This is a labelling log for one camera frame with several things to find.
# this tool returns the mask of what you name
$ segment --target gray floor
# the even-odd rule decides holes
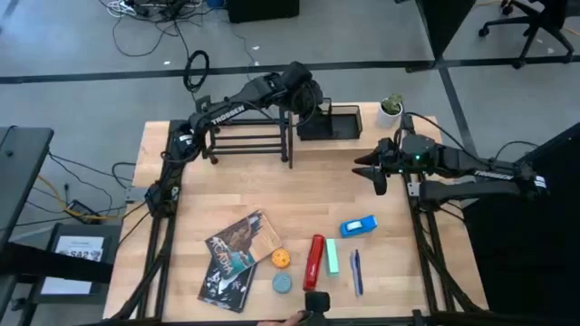
[[[4,10],[8,0],[0,0]],[[243,43],[231,31],[247,38],[248,50],[260,65],[302,62],[348,62],[432,59],[427,37],[414,2],[395,5],[392,0],[309,0],[301,3],[293,19],[229,25],[224,12],[203,17],[202,27],[183,24],[191,50],[204,49],[212,67],[245,66],[249,58]],[[492,28],[486,39],[477,31],[498,18],[496,6],[474,9],[445,53],[447,59],[500,58],[517,56],[525,38],[523,27]],[[0,34],[0,76],[66,74],[86,72],[133,72],[181,69],[185,62],[179,38],[164,37],[159,49],[142,58],[122,56],[115,49],[111,28],[117,19],[109,16],[97,0],[32,2],[20,0],[14,14],[4,19]],[[580,22],[566,23],[580,29]],[[159,32],[152,24],[124,18],[118,40],[125,51],[141,53],[155,42]],[[564,53],[551,36],[540,34],[532,55]],[[568,34],[580,48],[580,37]],[[480,156],[490,157],[507,141],[518,139],[541,143],[580,120],[575,91],[580,64],[471,67],[449,70],[469,129]],[[318,71],[314,77],[324,94],[334,101],[378,101],[393,92],[405,98],[406,108],[435,115],[440,125],[459,137],[456,121],[438,72],[407,74],[403,69]],[[245,74],[210,76],[198,95],[219,99],[231,95],[246,82]],[[54,154],[109,170],[117,161],[134,162],[143,123],[187,117],[193,103],[180,78],[119,81],[47,82],[0,85],[0,124],[45,126],[55,130]],[[515,146],[505,159],[520,156],[525,147]],[[110,178],[72,166],[79,176],[113,196],[113,206],[122,205],[122,189]],[[132,170],[123,170],[130,176]],[[71,198],[91,208],[104,209],[107,197],[80,185],[51,161],[41,174],[59,189],[71,187]],[[31,202],[58,210],[54,201],[36,191]],[[54,218],[27,206],[20,222]],[[51,224],[18,228],[18,242],[42,246]],[[14,297],[23,295],[18,287]],[[34,325],[74,325],[101,318],[101,306],[44,305]],[[13,325],[17,312],[7,312],[1,325]]]

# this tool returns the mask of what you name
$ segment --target wooden table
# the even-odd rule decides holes
[[[297,140],[294,169],[289,169],[275,154],[223,156],[215,166],[199,158],[186,166],[164,321],[276,320],[302,310],[305,304],[302,281],[314,233],[337,239],[340,275],[327,276],[324,263],[316,288],[331,295],[332,308],[327,317],[409,316],[413,309],[428,314],[402,178],[391,177],[387,194],[377,197],[370,181],[351,172],[356,157],[368,153],[380,138],[392,137],[394,132],[394,129],[374,127],[377,103],[360,105],[364,130],[361,139]],[[414,121],[418,133],[441,142],[435,128],[422,120]],[[168,126],[166,121],[145,124],[133,181],[135,187],[148,187],[159,178],[160,152],[165,148]],[[256,133],[263,131],[256,129],[267,128],[275,127],[228,127],[222,133],[247,133],[249,129]],[[199,289],[210,259],[204,240],[258,208],[265,212],[282,238],[284,248],[290,251],[292,263],[286,271],[293,276],[293,290],[289,294],[273,291],[271,283],[278,270],[266,259],[258,264],[242,313],[199,301]],[[123,234],[133,227],[145,209],[126,218]],[[379,226],[372,233],[340,238],[339,224],[367,215],[375,215],[378,220]],[[444,212],[437,213],[436,218],[450,273],[476,304],[485,307],[465,226]],[[151,219],[147,218],[119,249],[104,317],[119,310],[139,282],[150,226]],[[349,265],[349,254],[354,249],[361,253],[365,290],[359,298],[354,295]]]

